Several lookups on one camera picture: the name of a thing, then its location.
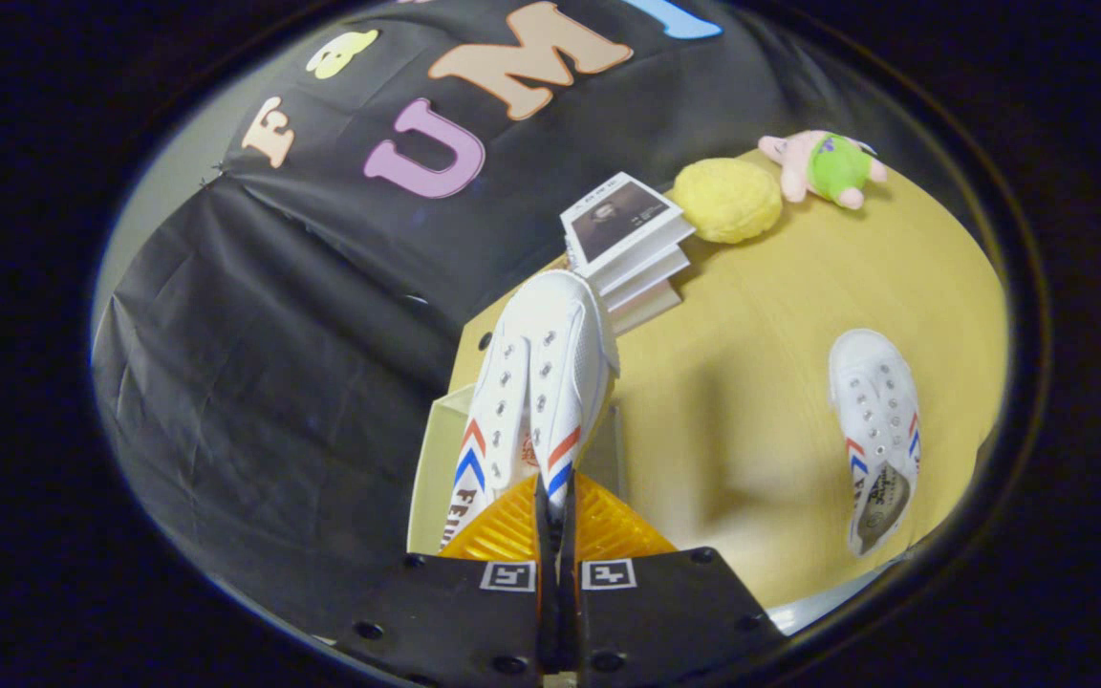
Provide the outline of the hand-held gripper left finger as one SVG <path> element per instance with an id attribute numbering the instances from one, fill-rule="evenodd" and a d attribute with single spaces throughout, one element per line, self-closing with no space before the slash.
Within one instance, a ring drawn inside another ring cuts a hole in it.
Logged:
<path id="1" fill-rule="evenodd" d="M 553 578 L 543 515 L 541 479 L 531 476 L 472 523 L 506 517 L 528 549 L 523 558 L 406 553 L 346 615 L 333 652 L 385 685 L 538 687 Z"/>

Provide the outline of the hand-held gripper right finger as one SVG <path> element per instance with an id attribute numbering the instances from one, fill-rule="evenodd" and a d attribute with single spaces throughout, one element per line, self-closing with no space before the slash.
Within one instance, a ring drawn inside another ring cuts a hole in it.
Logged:
<path id="1" fill-rule="evenodd" d="M 582 687 L 761 679 L 786 637 L 711 546 L 677 548 L 590 476 L 573 476 L 563 602 Z"/>

